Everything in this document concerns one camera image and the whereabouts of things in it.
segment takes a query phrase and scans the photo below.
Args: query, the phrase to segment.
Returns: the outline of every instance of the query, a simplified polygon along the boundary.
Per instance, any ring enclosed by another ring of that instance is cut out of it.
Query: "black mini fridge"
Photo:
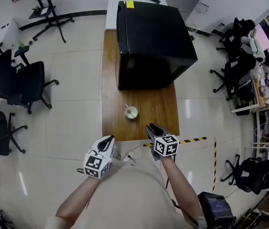
[[[120,1],[116,31],[120,59],[115,61],[115,74],[119,90],[168,87],[197,61],[177,8]]]

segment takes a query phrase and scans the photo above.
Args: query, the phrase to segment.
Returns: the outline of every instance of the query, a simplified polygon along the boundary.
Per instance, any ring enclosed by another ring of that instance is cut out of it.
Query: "beige t-shirt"
[[[164,180],[149,159],[129,163],[104,180],[84,211],[83,229],[178,229],[192,228],[175,211]],[[46,229],[65,229],[63,220],[49,218]]]

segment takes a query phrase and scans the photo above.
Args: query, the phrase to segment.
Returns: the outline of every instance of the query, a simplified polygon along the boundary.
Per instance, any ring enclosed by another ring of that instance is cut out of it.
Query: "tv stand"
[[[63,34],[62,34],[62,29],[61,29],[61,27],[62,27],[64,24],[66,24],[66,23],[68,23],[68,22],[70,22],[70,21],[74,22],[74,19],[73,19],[72,17],[70,17],[70,18],[68,18],[68,19],[66,19],[66,20],[60,22],[60,21],[59,21],[59,18],[57,17],[57,14],[56,14],[56,12],[55,12],[55,8],[56,8],[56,7],[53,6],[51,0],[47,0],[47,1],[48,1],[49,6],[48,6],[48,10],[47,10],[46,13],[41,14],[41,12],[42,12],[42,10],[45,8],[45,6],[43,5],[42,0],[38,0],[38,2],[39,2],[39,4],[40,4],[40,7],[41,7],[41,11],[39,11],[38,13],[33,12],[33,14],[30,16],[30,19],[35,19],[35,18],[45,17],[45,18],[47,18],[48,23],[49,23],[49,24],[48,24],[48,25],[47,25],[41,32],[39,32],[37,35],[35,35],[35,36],[33,37],[33,40],[34,40],[34,41],[37,41],[38,37],[39,37],[41,34],[43,34],[43,33],[44,33],[45,31],[47,31],[49,28],[55,26],[55,27],[58,27],[59,32],[60,32],[60,35],[61,35],[61,37],[62,37],[62,40],[63,40],[64,43],[66,43],[66,40],[64,39]],[[51,21],[51,19],[49,18],[49,15],[50,15],[51,13],[52,13],[52,15],[53,15],[53,17],[54,17],[56,23],[53,23],[53,22]]]

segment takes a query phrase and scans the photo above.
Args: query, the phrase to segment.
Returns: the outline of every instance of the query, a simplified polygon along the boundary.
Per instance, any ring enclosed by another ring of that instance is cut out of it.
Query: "green object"
[[[24,43],[19,41],[19,47],[21,47],[21,48],[25,47]]]

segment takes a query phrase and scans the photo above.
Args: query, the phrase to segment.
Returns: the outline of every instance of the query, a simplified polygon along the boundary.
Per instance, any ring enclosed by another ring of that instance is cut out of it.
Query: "yellow sticky note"
[[[126,7],[129,9],[134,9],[134,1],[126,1]]]

